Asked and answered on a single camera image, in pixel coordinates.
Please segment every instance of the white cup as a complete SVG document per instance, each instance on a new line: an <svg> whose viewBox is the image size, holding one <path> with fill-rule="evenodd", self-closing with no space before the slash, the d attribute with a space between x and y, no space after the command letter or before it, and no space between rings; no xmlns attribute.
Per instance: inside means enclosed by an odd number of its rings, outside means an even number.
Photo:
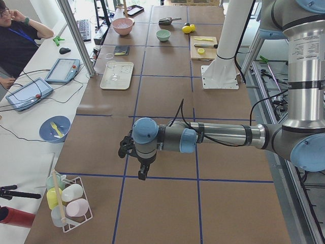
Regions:
<svg viewBox="0 0 325 244"><path fill-rule="evenodd" d="M59 206L56 206L54 209L52 209L52 211L51 211L51 217L52 217L53 224L56 227L63 227L65 225L67 225L67 223L64 224L61 221L61 213L60 213L60 207Z"/></svg>
<svg viewBox="0 0 325 244"><path fill-rule="evenodd" d="M81 198L82 194L82 186L79 184L72 184L62 191L61 198L63 202L71 202L75 199Z"/></svg>

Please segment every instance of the blue plate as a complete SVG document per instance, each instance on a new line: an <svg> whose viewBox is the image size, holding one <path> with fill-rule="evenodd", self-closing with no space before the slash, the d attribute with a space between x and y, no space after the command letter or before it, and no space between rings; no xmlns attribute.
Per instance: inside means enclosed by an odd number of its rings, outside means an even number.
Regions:
<svg viewBox="0 0 325 244"><path fill-rule="evenodd" d="M59 138L57 132L51 127L51 121L54 122L60 132L63 134L63 137ZM67 134L70 130L71 122L65 116L55 116L49 118L45 121L40 127L40 137L51 143L64 142L66 140Z"/></svg>

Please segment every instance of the glass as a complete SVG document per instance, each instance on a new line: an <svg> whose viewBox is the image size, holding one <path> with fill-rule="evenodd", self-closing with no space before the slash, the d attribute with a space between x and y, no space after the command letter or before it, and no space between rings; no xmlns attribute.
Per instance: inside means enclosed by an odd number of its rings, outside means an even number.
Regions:
<svg viewBox="0 0 325 244"><path fill-rule="evenodd" d="M2 11L0 12L0 18L3 18L5 14L6 14L6 15L10 14L8 8L5 8L4 10L2 10Z"/></svg>
<svg viewBox="0 0 325 244"><path fill-rule="evenodd" d="M120 78L119 75L115 73L116 66L117 66L117 63L116 63L115 60L110 60L110 61L108 61L106 63L106 67L109 68L109 69L111 69L112 72L113 72L113 74L111 75L110 79L111 80L114 80L114 81L115 80L118 80Z"/></svg>

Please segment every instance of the light green bowl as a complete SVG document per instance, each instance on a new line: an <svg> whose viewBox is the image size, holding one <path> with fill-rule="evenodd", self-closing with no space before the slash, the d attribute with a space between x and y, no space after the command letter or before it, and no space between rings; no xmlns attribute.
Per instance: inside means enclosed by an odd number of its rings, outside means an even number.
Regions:
<svg viewBox="0 0 325 244"><path fill-rule="evenodd" d="M165 42L168 41L169 37L171 36L171 32L166 29L161 29L157 31L156 35L161 42Z"/></svg>

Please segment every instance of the wooden stick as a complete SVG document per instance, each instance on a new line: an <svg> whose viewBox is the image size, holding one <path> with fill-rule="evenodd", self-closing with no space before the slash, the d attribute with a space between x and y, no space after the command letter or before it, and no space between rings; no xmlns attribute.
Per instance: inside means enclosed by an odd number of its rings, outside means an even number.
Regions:
<svg viewBox="0 0 325 244"><path fill-rule="evenodd" d="M61 195L60 195L59 185L57 183L55 170L53 170L53 172L52 172L52 178L53 178L53 183L54 183L54 188L55 188L55 193L56 193L56 199L57 199L57 202L58 202L59 208L60 208L61 221L63 224L65 224L65 223L67 223L67 220L66 220L66 215L64 214L64 208L63 208L62 199L61 199Z"/></svg>
<svg viewBox="0 0 325 244"><path fill-rule="evenodd" d="M126 0L123 0L125 17L128 18Z"/></svg>

